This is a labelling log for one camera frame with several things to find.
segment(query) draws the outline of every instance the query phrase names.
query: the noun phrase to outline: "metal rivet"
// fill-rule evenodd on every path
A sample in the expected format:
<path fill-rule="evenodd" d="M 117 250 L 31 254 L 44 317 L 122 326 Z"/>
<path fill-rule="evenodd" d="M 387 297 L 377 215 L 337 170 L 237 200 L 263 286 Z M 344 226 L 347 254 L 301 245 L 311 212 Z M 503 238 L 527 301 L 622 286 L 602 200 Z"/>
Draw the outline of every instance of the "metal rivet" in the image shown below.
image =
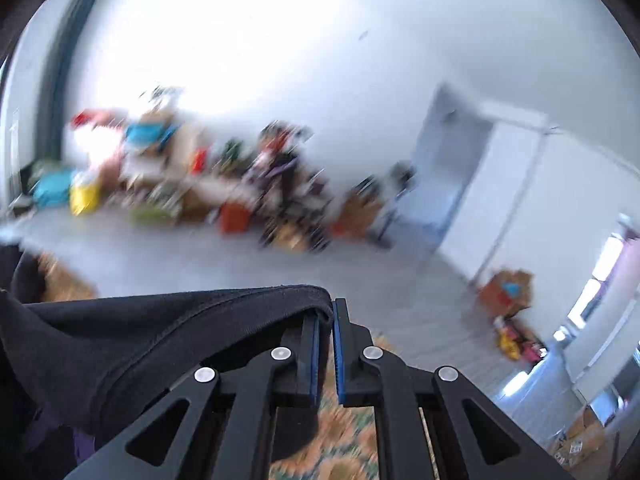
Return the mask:
<path fill-rule="evenodd" d="M 458 371 L 451 366 L 443 366 L 438 370 L 438 375 L 443 381 L 451 383 L 458 378 Z"/>
<path fill-rule="evenodd" d="M 382 357 L 382 353 L 382 348 L 378 348 L 377 346 L 367 346 L 362 351 L 362 355 L 367 359 L 380 359 Z"/>
<path fill-rule="evenodd" d="M 194 373 L 193 377 L 199 383 L 208 383 L 216 376 L 216 371 L 213 368 L 209 368 L 207 366 L 198 368 L 196 373 Z"/>
<path fill-rule="evenodd" d="M 291 350 L 286 346 L 278 346 L 271 350 L 271 357 L 276 359 L 276 361 L 284 361 L 284 359 L 289 359 L 291 357 Z"/>

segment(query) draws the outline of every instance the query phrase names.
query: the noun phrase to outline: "gray door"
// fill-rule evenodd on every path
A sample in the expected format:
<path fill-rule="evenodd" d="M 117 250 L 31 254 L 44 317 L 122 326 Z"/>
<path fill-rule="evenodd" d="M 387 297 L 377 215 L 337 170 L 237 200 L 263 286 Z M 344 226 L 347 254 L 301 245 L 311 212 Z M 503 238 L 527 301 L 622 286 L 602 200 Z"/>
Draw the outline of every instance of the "gray door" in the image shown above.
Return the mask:
<path fill-rule="evenodd" d="M 478 168 L 491 127 L 442 86 L 412 156 L 417 186 L 400 201 L 400 214 L 444 236 Z"/>

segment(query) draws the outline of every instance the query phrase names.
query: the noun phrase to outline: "tiled floor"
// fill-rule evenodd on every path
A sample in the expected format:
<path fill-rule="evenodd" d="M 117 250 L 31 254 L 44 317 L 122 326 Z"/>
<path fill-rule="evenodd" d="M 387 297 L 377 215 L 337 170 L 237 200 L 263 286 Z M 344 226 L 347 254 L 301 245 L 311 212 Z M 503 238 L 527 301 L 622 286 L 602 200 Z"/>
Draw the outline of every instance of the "tiled floor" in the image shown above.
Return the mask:
<path fill-rule="evenodd" d="M 75 218 L 44 210 L 4 228 L 27 247 L 53 252 L 105 296 L 309 283 L 348 300 L 354 322 L 383 333 L 408 364 L 457 367 L 537 442 L 580 408 L 553 352 L 510 397 L 524 369 L 495 347 L 490 319 L 466 283 L 407 226 L 390 251 L 334 242 L 320 254 L 258 246 L 258 233 L 221 237 L 207 225 L 136 227 L 118 210 Z"/>

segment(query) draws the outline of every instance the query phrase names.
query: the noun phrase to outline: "yellow container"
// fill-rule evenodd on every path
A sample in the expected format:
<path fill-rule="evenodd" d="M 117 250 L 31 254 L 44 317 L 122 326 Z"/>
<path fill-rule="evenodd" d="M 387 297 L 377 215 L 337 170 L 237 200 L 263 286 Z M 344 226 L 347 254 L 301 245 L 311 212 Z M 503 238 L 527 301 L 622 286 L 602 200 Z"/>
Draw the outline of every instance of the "yellow container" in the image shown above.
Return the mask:
<path fill-rule="evenodd" d="M 80 215 L 98 209 L 100 205 L 100 183 L 98 178 L 87 173 L 78 173 L 71 183 L 69 196 L 71 213 Z"/>

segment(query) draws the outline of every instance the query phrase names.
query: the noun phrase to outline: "folded cloth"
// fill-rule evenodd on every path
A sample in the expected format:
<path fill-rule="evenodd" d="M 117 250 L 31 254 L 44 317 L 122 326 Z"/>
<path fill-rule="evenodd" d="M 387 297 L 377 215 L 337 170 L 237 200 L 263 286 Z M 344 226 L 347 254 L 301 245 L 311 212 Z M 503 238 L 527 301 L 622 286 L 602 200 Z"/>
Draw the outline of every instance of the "folded cloth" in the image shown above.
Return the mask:
<path fill-rule="evenodd" d="M 318 314 L 328 338 L 331 300 L 316 286 L 30 306 L 2 291 L 0 340 L 37 405 L 105 442 L 200 362 L 309 310 Z"/>

